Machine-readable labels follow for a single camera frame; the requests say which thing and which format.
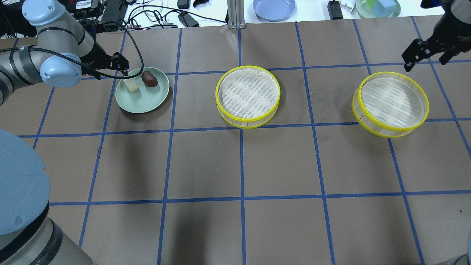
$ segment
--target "metal frame post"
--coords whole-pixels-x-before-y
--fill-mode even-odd
[[[245,28],[244,0],[227,0],[227,13],[230,29]]]

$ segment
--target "grid line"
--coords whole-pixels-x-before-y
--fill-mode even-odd
[[[449,61],[448,63],[470,63],[471,60],[455,60]],[[440,64],[439,61],[432,61],[432,64]],[[428,65],[430,62],[418,62],[418,65]],[[401,66],[403,62],[396,63],[369,63],[369,66]],[[352,64],[352,65],[324,65],[324,66],[306,66],[306,69],[323,69],[323,68],[345,68],[345,67],[362,67],[366,64]],[[278,68],[266,68],[268,71],[285,71],[285,70],[302,70],[303,67],[278,67]],[[207,75],[207,74],[224,74],[229,70],[223,71],[202,71],[202,72],[182,72],[178,75]],[[165,73],[166,75],[176,75],[176,73]],[[81,80],[95,80],[93,76],[82,77]],[[111,79],[110,77],[102,76],[101,79]]]
[[[242,66],[242,34],[241,29],[237,30],[237,42],[239,48],[239,66]],[[244,131],[239,129],[240,143],[240,216],[241,216],[241,232],[242,232],[242,265],[247,265],[247,245],[245,235],[245,180],[244,180]]]
[[[122,41],[121,41],[120,53],[122,53],[122,49],[124,47],[124,41],[125,40],[126,40],[126,34],[123,34],[122,35]],[[93,195],[93,189],[95,187],[95,180],[97,178],[98,165],[99,165],[99,162],[100,162],[101,151],[103,149],[103,143],[105,142],[106,125],[108,124],[108,118],[109,118],[110,109],[111,109],[111,102],[113,101],[113,94],[114,94],[114,86],[115,85],[116,85],[116,79],[113,79],[113,84],[112,84],[112,87],[111,87],[110,97],[108,99],[108,106],[106,108],[105,121],[103,122],[103,130],[102,130],[102,133],[101,133],[100,145],[98,147],[97,159],[95,161],[95,167],[93,169],[93,176],[92,176],[91,185],[90,185],[87,208],[85,209],[85,216],[83,218],[82,230],[81,230],[80,239],[79,239],[79,247],[82,247],[83,237],[85,236],[85,228],[87,227],[88,214],[90,212],[90,202],[91,202],[92,195]]]
[[[422,254],[422,249],[420,247],[419,238],[417,237],[417,231],[415,230],[414,219],[412,218],[411,209],[409,206],[409,200],[407,199],[406,190],[404,188],[404,183],[402,181],[401,171],[399,170],[398,159],[396,153],[394,152],[394,147],[392,141],[388,138],[389,149],[391,150],[392,160],[394,162],[394,167],[396,168],[396,174],[398,175],[399,186],[401,187],[402,198],[404,199],[404,204],[406,206],[407,217],[409,218],[409,223],[412,229],[412,235],[415,241],[415,247],[417,248],[417,253],[419,254],[420,264],[425,264]]]
[[[422,39],[422,35],[420,34],[420,30],[419,30],[419,27],[417,26],[417,23],[415,21],[415,18],[414,17],[411,17],[412,19],[412,24],[414,24],[414,28],[415,28],[415,31],[417,32],[417,35],[419,36],[419,38]],[[428,58],[428,61],[430,63],[430,66],[432,67],[432,71],[433,71],[433,74],[435,75],[435,78],[437,79],[437,83],[440,87],[440,90],[443,94],[443,97],[445,98],[445,101],[447,102],[447,105],[448,105],[448,108],[450,109],[450,112],[451,112],[451,115],[453,116],[453,119],[456,123],[456,127],[458,128],[458,131],[461,135],[461,138],[463,140],[463,143],[466,147],[466,151],[468,152],[468,156],[471,157],[471,149],[470,149],[470,145],[468,144],[468,141],[466,140],[466,137],[464,136],[464,132],[461,128],[461,125],[460,125],[460,122],[458,120],[458,118],[456,117],[456,113],[455,111],[453,110],[453,107],[451,106],[451,102],[450,100],[448,99],[448,96],[447,96],[447,93],[445,92],[445,88],[443,87],[443,84],[440,80],[440,77],[437,73],[437,70],[435,69],[435,66],[433,65],[433,62],[432,62],[432,59]]]
[[[452,195],[471,194],[471,190],[431,190],[431,191],[406,191],[406,192],[378,192],[378,193],[344,193],[326,194],[327,199],[332,198],[371,198],[371,197],[395,197],[395,196],[424,196],[424,195]],[[245,196],[244,200],[284,200],[284,199],[322,199],[322,194],[305,195],[274,195],[274,196]],[[166,203],[186,203],[186,202],[213,202],[213,201],[240,201],[242,197],[211,197],[211,198],[187,198],[187,199],[167,199]],[[51,202],[51,206],[87,205],[87,201],[62,201]],[[117,200],[117,201],[91,201],[91,205],[117,205],[117,204],[152,204],[163,203],[163,199],[149,200]]]
[[[163,189],[163,203],[162,203],[162,216],[160,219],[160,235],[159,235],[159,245],[157,250],[157,265],[160,265],[162,262],[162,245],[163,245],[163,233],[165,225],[165,212],[167,209],[167,194],[169,190],[169,175],[170,175],[170,163],[171,163],[171,153],[172,153],[172,144],[173,144],[173,127],[175,124],[175,107],[177,104],[177,87],[178,87],[178,76],[179,76],[179,66],[180,66],[180,51],[181,51],[181,37],[183,31],[180,29],[179,40],[178,40],[178,50],[177,50],[177,65],[175,67],[175,85],[173,87],[173,105],[172,105],[172,118],[170,124],[170,135],[169,135],[169,149],[167,154],[167,168],[165,172],[165,186]]]
[[[358,42],[360,43],[361,53],[363,54],[363,58],[365,59],[366,69],[368,70],[368,74],[371,75],[370,65],[368,63],[368,58],[366,57],[366,52],[363,46],[363,42],[361,41],[361,36],[360,36],[360,31],[358,30],[357,21],[355,19],[352,19],[352,21],[353,21],[353,26],[355,28],[355,32],[357,33]]]
[[[323,179],[323,176],[322,176],[321,159],[320,159],[320,155],[319,155],[319,145],[318,145],[318,142],[317,142],[315,120],[314,120],[314,115],[313,115],[313,112],[312,112],[311,96],[310,96],[310,93],[309,93],[309,84],[308,84],[308,74],[307,74],[307,71],[306,71],[306,62],[305,62],[305,59],[304,59],[304,51],[302,49],[302,41],[301,41],[301,35],[299,33],[298,22],[294,22],[294,26],[296,27],[296,34],[298,36],[299,50],[300,50],[300,53],[301,53],[301,61],[302,61],[302,67],[303,67],[303,73],[304,73],[304,85],[305,85],[305,88],[306,88],[306,96],[307,96],[307,100],[308,100],[309,116],[311,118],[312,135],[313,135],[313,138],[314,138],[314,148],[316,150],[317,171],[319,173],[319,183],[320,183],[321,192],[322,192],[322,204],[324,206],[325,227],[326,227],[326,230],[327,230],[327,239],[328,239],[328,242],[329,242],[330,259],[331,259],[332,265],[335,265],[335,254],[334,254],[334,250],[333,250],[332,233],[331,233],[330,220],[329,220],[329,210],[328,210],[328,207],[327,207],[327,198],[325,196],[324,179]]]
[[[412,17],[412,20],[414,22],[415,28],[420,36],[420,33],[418,31],[418,28],[415,24],[415,20]],[[110,101],[108,103],[108,109],[106,111],[106,118],[105,118],[105,123],[104,123],[104,129],[100,133],[85,133],[85,134],[41,134],[41,129],[43,122],[45,120],[50,101],[53,96],[54,92],[54,87],[51,89],[51,93],[49,95],[49,100],[46,105],[46,109],[44,111],[44,115],[40,124],[40,128],[38,130],[38,133],[36,135],[20,135],[20,138],[35,138],[34,142],[34,147],[37,144],[37,141],[39,138],[45,138],[45,137],[86,137],[86,136],[98,136],[101,135],[101,143],[98,149],[97,153],[97,160],[95,164],[95,171],[93,174],[93,179],[92,179],[92,184],[90,187],[90,193],[89,193],[89,199],[88,201],[84,202],[52,202],[52,206],[71,206],[71,205],[79,205],[79,206],[87,206],[85,217],[84,217],[84,223],[82,225],[82,231],[81,231],[81,237],[80,237],[80,242],[79,246],[81,246],[83,242],[83,237],[84,237],[84,231],[86,227],[86,222],[88,218],[88,213],[89,213],[89,207],[90,205],[118,205],[118,204],[146,204],[146,203],[153,203],[153,204],[160,204],[162,203],[162,217],[161,217],[161,229],[160,229],[160,237],[159,237],[159,247],[158,247],[158,265],[161,264],[161,255],[162,255],[162,242],[163,242],[163,231],[164,231],[164,221],[165,221],[165,206],[167,203],[185,203],[185,202],[213,202],[213,201],[241,201],[241,221],[242,221],[242,251],[243,251],[243,264],[246,264],[246,245],[245,245],[245,207],[244,207],[244,202],[246,200],[281,200],[281,199],[322,199],[323,200],[323,205],[324,205],[324,211],[325,211],[325,219],[326,219],[326,228],[327,228],[327,234],[328,234],[328,239],[329,239],[329,247],[330,247],[330,254],[331,254],[331,259],[332,259],[332,264],[335,264],[335,259],[334,259],[334,252],[333,252],[333,243],[332,243],[332,235],[330,231],[330,222],[329,222],[329,216],[328,216],[328,207],[327,207],[327,198],[353,198],[353,197],[389,197],[389,196],[403,196],[406,204],[406,209],[407,213],[409,216],[409,221],[411,222],[411,227],[413,230],[414,234],[414,239],[416,242],[416,246],[418,247],[418,252],[419,256],[421,257],[421,262],[423,264],[423,257],[422,253],[420,251],[420,245],[418,244],[418,239],[417,235],[415,232],[414,228],[414,223],[412,220],[412,215],[410,213],[410,208],[408,206],[408,201],[407,201],[407,196],[416,196],[416,195],[439,195],[439,194],[471,194],[471,190],[438,190],[438,191],[412,191],[412,192],[406,192],[404,189],[404,185],[402,183],[402,178],[400,176],[400,171],[399,171],[399,166],[397,165],[397,159],[395,157],[393,145],[390,139],[388,139],[389,145],[390,145],[390,150],[391,150],[391,155],[393,156],[393,160],[395,163],[396,171],[398,174],[398,180],[399,184],[401,185],[401,192],[387,192],[387,193],[354,193],[354,194],[326,194],[325,193],[325,187],[324,187],[324,182],[323,182],[323,176],[322,176],[322,168],[321,168],[321,163],[320,163],[320,156],[319,156],[319,150],[318,150],[318,144],[317,144],[317,135],[316,135],[316,126],[339,126],[339,125],[358,125],[358,122],[342,122],[342,123],[318,123],[316,124],[314,121],[314,115],[312,111],[312,106],[310,102],[310,94],[309,94],[309,85],[308,85],[308,77],[307,77],[307,71],[306,69],[321,69],[321,68],[342,68],[342,67],[367,67],[369,74],[371,74],[370,66],[394,66],[394,65],[402,65],[403,63],[379,63],[379,64],[369,64],[367,61],[366,53],[363,47],[363,44],[361,42],[361,37],[359,34],[359,30],[357,28],[357,24],[355,19],[353,19],[353,23],[355,26],[355,30],[358,36],[358,40],[360,42],[361,50],[365,59],[365,64],[356,64],[356,65],[331,65],[331,66],[306,66],[305,65],[305,60],[304,60],[304,54],[303,54],[303,49],[302,49],[302,43],[301,43],[301,37],[298,29],[298,23],[295,22],[295,27],[297,31],[297,36],[298,36],[298,42],[300,46],[300,53],[301,53],[301,59],[302,59],[302,67],[282,67],[282,68],[267,68],[269,71],[281,71],[281,70],[303,70],[304,72],[304,78],[305,78],[305,86],[306,86],[306,93],[308,97],[308,106],[309,106],[309,114],[311,117],[311,123],[310,124],[281,124],[281,125],[264,125],[261,128],[285,128],[285,127],[312,127],[313,130],[313,137],[314,137],[314,144],[315,144],[315,149],[316,149],[316,159],[317,159],[317,165],[318,165],[318,171],[319,171],[319,180],[321,183],[321,192],[322,194],[314,194],[314,195],[289,195],[289,196],[250,196],[250,197],[245,197],[244,195],[244,144],[243,144],[243,130],[240,130],[240,159],[241,159],[241,196],[240,197],[220,197],[220,198],[190,198],[190,199],[167,199],[167,191],[168,191],[168,180],[169,180],[169,170],[170,170],[170,161],[171,161],[171,147],[172,147],[172,136],[174,132],[195,132],[195,131],[211,131],[211,130],[237,130],[237,128],[234,127],[215,127],[215,128],[194,128],[194,129],[174,129],[174,119],[175,119],[175,107],[176,107],[176,96],[177,96],[177,83],[178,83],[178,76],[179,75],[203,75],[203,74],[222,74],[225,73],[226,71],[206,71],[206,72],[185,72],[185,73],[179,73],[179,58],[180,58],[180,48],[181,48],[181,37],[182,37],[182,29],[180,29],[180,34],[179,34],[179,46],[178,46],[178,55],[177,55],[177,65],[176,65],[176,72],[175,73],[169,73],[166,75],[174,75],[175,76],[175,88],[174,88],[174,95],[173,95],[173,107],[172,107],[172,118],[171,118],[171,128],[168,130],[146,130],[146,131],[123,131],[123,132],[106,132],[106,124],[107,124],[107,119],[109,116],[110,112],[110,104],[113,96],[113,91],[115,87],[115,82],[113,82],[113,87],[110,95]],[[125,37],[126,35],[123,35],[122,39],[122,46],[121,46],[121,52],[123,50],[123,46],[125,43]],[[239,66],[242,65],[242,45],[241,45],[241,30],[238,29],[238,48],[239,48]],[[455,60],[455,61],[450,61],[449,63],[470,63],[471,60]],[[449,100],[445,94],[445,90],[443,89],[441,85],[441,81],[438,77],[437,72],[435,71],[434,64],[437,64],[440,62],[437,61],[432,61],[429,59],[428,62],[419,62],[418,64],[430,64],[435,77],[437,79],[437,82],[440,85],[440,89],[442,90],[442,93],[447,101],[447,104],[450,108],[450,111],[453,114],[453,119],[428,119],[426,122],[452,122],[455,121],[458,130],[460,131],[460,134],[463,138],[463,141],[468,149],[468,153],[471,157],[471,150],[469,148],[469,145],[466,141],[466,138],[463,134],[463,131],[460,127],[460,124],[458,121],[470,121],[471,118],[457,118],[454,114],[454,111],[451,107],[451,104],[449,103]],[[88,80],[88,79],[95,79],[94,77],[84,77],[82,80]],[[164,199],[157,199],[157,200],[122,200],[122,201],[91,201],[91,195],[93,192],[93,186],[97,174],[97,167],[99,164],[99,159],[100,159],[100,154],[104,142],[104,137],[106,135],[113,135],[113,134],[133,134],[133,133],[170,133],[169,137],[169,149],[168,149],[168,157],[167,157],[167,171],[166,171],[166,177],[165,177],[165,186],[164,186]]]
[[[458,118],[459,121],[471,121],[471,118]],[[436,122],[454,122],[453,118],[443,119],[427,119],[426,123]],[[346,125],[359,125],[358,122],[337,122],[337,123],[314,123],[315,127],[321,126],[346,126]],[[312,124],[269,124],[260,126],[260,129],[264,128],[292,128],[292,127],[310,127]],[[238,130],[236,127],[205,127],[205,128],[188,128],[188,129],[173,129],[174,133],[180,132],[203,132],[203,131],[224,131],[224,130]],[[169,133],[170,129],[165,130],[142,130],[142,131],[113,131],[106,132],[105,135],[119,135],[119,134],[138,134],[138,133]],[[66,133],[66,134],[28,134],[18,135],[19,138],[52,138],[52,137],[88,137],[88,136],[99,136],[101,132],[92,133]]]
[[[44,125],[44,121],[46,120],[46,115],[48,114],[49,106],[51,104],[52,95],[54,95],[55,88],[51,88],[51,93],[49,94],[48,102],[46,103],[46,108],[44,109],[44,114],[42,115],[41,123],[39,124],[38,133],[34,139],[34,144],[32,146],[33,149],[36,149],[36,145],[38,144],[39,135],[41,134],[42,126]]]
[[[366,63],[366,68],[368,69],[368,74],[371,75],[371,69],[370,69],[370,66],[368,64],[368,58],[366,56],[366,52],[365,52],[365,49],[363,47],[363,42],[361,40],[360,31],[358,30],[357,22],[355,21],[355,19],[353,19],[353,25],[355,26],[355,31],[357,32],[358,42],[360,43],[360,47],[361,47],[361,50],[362,50],[362,53],[363,53],[363,57],[365,58],[365,63]],[[404,184],[402,182],[402,177],[401,177],[399,165],[398,165],[398,162],[397,162],[397,159],[396,159],[396,153],[394,152],[394,147],[392,146],[392,141],[391,141],[390,138],[388,138],[388,143],[389,143],[389,147],[390,147],[390,151],[391,151],[391,155],[392,155],[392,160],[394,162],[394,167],[396,168],[396,174],[398,176],[399,185],[401,187],[401,192],[402,192],[402,195],[403,195],[402,197],[403,197],[403,200],[404,200],[404,205],[406,206],[406,212],[407,212],[407,216],[409,218],[409,224],[410,224],[410,227],[411,227],[411,230],[412,230],[412,235],[414,237],[415,247],[417,249],[417,254],[419,255],[419,259],[420,259],[421,264],[424,264],[422,249],[420,247],[420,242],[419,242],[419,239],[417,237],[417,232],[415,230],[414,219],[412,218],[411,210],[410,210],[410,207],[409,207],[409,201],[407,200],[406,190],[404,189]]]

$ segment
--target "black cable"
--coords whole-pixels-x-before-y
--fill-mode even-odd
[[[182,13],[181,11],[178,11],[178,10],[170,10],[170,11],[167,12],[165,15],[163,15],[163,20],[164,20],[164,21],[167,21],[167,15],[170,14],[170,13],[172,13],[172,12],[179,13],[179,14]]]
[[[3,8],[0,8],[1,12],[3,13],[3,16],[5,17],[7,23],[8,23],[8,26],[10,27],[11,29],[11,36],[14,36],[15,38],[17,38],[17,34],[15,33],[15,30],[13,29],[13,27],[11,26],[11,23],[10,23],[10,20],[8,19],[7,17],[7,14],[5,14],[5,12],[3,11]]]
[[[157,5],[145,5],[145,6],[140,6],[140,7],[134,8],[134,9],[131,11],[131,13],[129,14],[128,20],[130,19],[130,15],[132,14],[132,12],[134,12],[134,11],[135,11],[136,9],[138,9],[138,8],[143,8],[143,7],[166,8],[166,9],[171,9],[171,10],[175,10],[175,11],[186,12],[186,13],[189,13],[189,14],[191,14],[191,15],[195,15],[195,16],[197,16],[197,17],[201,17],[201,18],[209,19],[209,20],[214,20],[214,21],[217,21],[217,22],[221,22],[221,23],[227,24],[226,21],[218,20],[218,19],[215,19],[215,18],[203,17],[203,16],[200,16],[200,15],[195,14],[195,13],[192,13],[192,12],[187,12],[187,11],[185,11],[185,10],[181,10],[181,9],[177,9],[177,8],[169,8],[169,7],[164,7],[164,6],[157,6]]]
[[[149,16],[147,15],[148,12],[152,13],[152,14],[154,15],[154,17],[156,18],[156,20],[152,20],[151,18],[149,18]],[[147,16],[147,18],[149,19],[149,21],[151,21],[151,22],[157,22],[157,23],[159,23],[160,26],[162,26],[162,23],[160,22],[160,21],[162,20],[162,15],[161,15],[160,12],[157,11],[157,10],[142,10],[142,11],[138,12],[137,14],[135,14],[133,17],[131,17],[131,18],[129,19],[128,23],[125,24],[125,26],[130,23],[130,24],[134,27],[134,22],[136,22],[136,24],[137,24],[137,21],[135,20],[135,18],[136,18],[138,15],[142,14],[142,13],[145,13],[145,14],[146,14],[146,16]]]
[[[14,51],[14,50],[19,50],[18,48],[6,48],[6,49],[1,49],[0,50],[0,53],[1,52],[6,52],[6,51]]]
[[[135,30],[146,30],[146,29],[149,29],[149,28],[154,28],[154,27],[160,27],[160,26],[170,26],[170,28],[178,28],[177,25],[174,25],[174,24],[162,24],[162,25],[152,25],[152,26],[147,26],[147,27],[142,27],[142,28],[136,28],[136,29],[131,29],[132,31],[135,31]]]
[[[71,59],[65,55],[62,55],[58,52],[55,52],[55,51],[52,51],[52,50],[48,50],[48,49],[43,49],[43,48],[36,48],[36,47],[29,47],[29,50],[34,50],[34,51],[41,51],[41,52],[46,52],[46,53],[50,53],[50,54],[53,54],[53,55],[56,55],[56,56],[59,56],[60,58],[64,58],[68,61],[71,61],[75,64],[78,64],[80,65],[81,67],[93,72],[93,73],[96,73],[96,74],[99,74],[99,75],[102,75],[104,77],[109,77],[109,78],[113,78],[113,79],[131,79],[131,78],[134,78],[134,77],[137,77],[139,76],[143,71],[144,71],[144,60],[142,58],[142,54],[138,48],[138,45],[136,44],[136,41],[134,40],[134,38],[132,37],[131,33],[129,33],[129,31],[121,26],[120,24],[114,22],[114,21],[109,21],[109,22],[106,22],[106,23],[115,23],[116,25],[118,25],[119,27],[121,27],[125,32],[126,34],[131,38],[131,41],[132,43],[134,44],[134,47],[136,48],[136,51],[138,52],[138,55],[139,55],[139,59],[141,61],[141,69],[139,70],[139,72],[137,74],[134,74],[134,75],[131,75],[131,76],[114,76],[114,75],[107,75],[107,74],[104,74],[102,72],[99,72],[93,68],[91,68],[90,66],[88,65],[85,65],[83,64],[82,62],[79,62],[79,61],[76,61],[74,59]],[[6,52],[6,51],[14,51],[14,50],[19,50],[19,48],[7,48],[7,49],[1,49],[0,52]]]

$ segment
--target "green plate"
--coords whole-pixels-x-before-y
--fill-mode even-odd
[[[132,70],[128,75],[133,75],[139,72],[139,69]],[[158,81],[155,87],[148,87],[144,85],[141,76],[137,76],[136,83],[139,89],[134,92],[129,92],[128,88],[121,80],[116,87],[115,97],[118,105],[131,113],[145,113],[156,109],[167,98],[170,90],[168,77],[159,69],[153,67],[144,67],[144,71],[151,72]]]
[[[389,17],[397,17],[401,13],[401,5],[399,5],[397,0],[394,0],[396,2],[396,8],[392,11],[391,15]],[[373,11],[371,11],[371,8],[368,6],[366,3],[366,0],[357,0],[357,3],[355,5],[358,10],[358,14],[362,18],[375,18],[375,14]]]

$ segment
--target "white table surface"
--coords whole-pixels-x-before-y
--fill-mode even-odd
[[[192,6],[194,0],[190,1],[190,9],[186,11],[199,14],[204,17],[211,17],[219,20],[224,20],[226,18],[227,12],[227,1],[226,0],[210,0],[206,4],[201,4],[198,7],[194,8]],[[329,13],[327,12],[327,3],[329,0],[296,0],[296,9],[293,14],[283,22],[294,22],[294,21],[316,21],[316,20],[329,20]],[[246,23],[270,23],[263,19],[259,19],[252,8],[253,0],[244,0],[244,18]],[[401,5],[400,17],[407,16],[430,16],[430,15],[441,15],[444,13],[441,7],[423,9],[420,7],[421,0],[398,0]],[[164,5],[171,8],[177,7],[177,0],[152,0],[149,5]],[[128,15],[132,9],[138,7],[139,4],[134,4],[128,7],[125,19],[128,18]],[[157,9],[161,11],[161,8],[146,8],[148,10]],[[162,15],[170,9],[163,9]],[[361,18],[358,14],[356,8],[354,8],[352,13],[349,13],[347,10],[342,8],[343,18]],[[198,21],[200,26],[214,26],[221,25],[220,22],[215,22],[211,20],[202,19],[199,17],[193,16],[196,21]],[[150,26],[152,22],[149,22],[147,17],[144,14],[141,14],[137,17],[138,23],[142,26]],[[167,22],[174,23],[178,27],[183,27],[177,17],[177,13],[173,12],[167,16]]]

